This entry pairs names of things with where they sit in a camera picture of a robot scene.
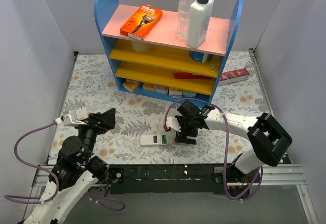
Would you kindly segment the white remote control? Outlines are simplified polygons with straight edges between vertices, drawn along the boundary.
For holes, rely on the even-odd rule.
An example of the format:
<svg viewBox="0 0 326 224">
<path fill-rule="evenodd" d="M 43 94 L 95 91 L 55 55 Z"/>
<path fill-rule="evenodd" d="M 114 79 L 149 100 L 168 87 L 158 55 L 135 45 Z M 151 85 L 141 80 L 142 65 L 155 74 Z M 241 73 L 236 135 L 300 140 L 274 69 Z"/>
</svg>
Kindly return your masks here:
<svg viewBox="0 0 326 224">
<path fill-rule="evenodd" d="M 161 136 L 165 134 L 153 134 L 153 135 L 141 135 L 140 137 L 140 146 L 163 146 L 168 144 L 168 137 L 167 143 L 161 143 Z"/>
</svg>

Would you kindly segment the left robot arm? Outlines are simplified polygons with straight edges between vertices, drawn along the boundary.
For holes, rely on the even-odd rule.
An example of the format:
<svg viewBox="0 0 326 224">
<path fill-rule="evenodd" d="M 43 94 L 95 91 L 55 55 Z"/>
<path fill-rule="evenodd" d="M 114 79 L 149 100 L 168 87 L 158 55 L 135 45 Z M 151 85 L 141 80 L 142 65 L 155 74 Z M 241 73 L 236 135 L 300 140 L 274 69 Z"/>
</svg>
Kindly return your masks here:
<svg viewBox="0 0 326 224">
<path fill-rule="evenodd" d="M 23 223 L 63 223 L 92 185 L 108 179 L 109 165 L 94 156 L 93 149 L 98 135 L 114 129 L 115 114 L 115 108 L 111 108 L 103 113 L 90 113 L 80 120 L 74 110 L 63 112 L 60 120 L 64 126 L 77 129 L 78 135 L 64 140 L 41 202 Z"/>
</svg>

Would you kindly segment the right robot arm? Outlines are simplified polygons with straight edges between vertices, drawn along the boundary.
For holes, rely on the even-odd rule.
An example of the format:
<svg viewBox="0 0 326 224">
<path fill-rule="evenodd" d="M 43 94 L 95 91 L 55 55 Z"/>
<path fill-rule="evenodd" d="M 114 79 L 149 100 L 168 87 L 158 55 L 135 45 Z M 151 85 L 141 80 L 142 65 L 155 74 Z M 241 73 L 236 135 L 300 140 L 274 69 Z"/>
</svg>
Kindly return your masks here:
<svg viewBox="0 0 326 224">
<path fill-rule="evenodd" d="M 225 131 L 250 141 L 252 149 L 240 153 L 223 171 L 226 180 L 244 181 L 263 165 L 277 166 L 292 144 L 292 138 L 268 113 L 258 117 L 223 113 L 212 104 L 202 108 L 186 100 L 178 107 L 179 114 L 166 118 L 165 130 L 174 129 L 177 143 L 195 145 L 200 129 Z"/>
</svg>

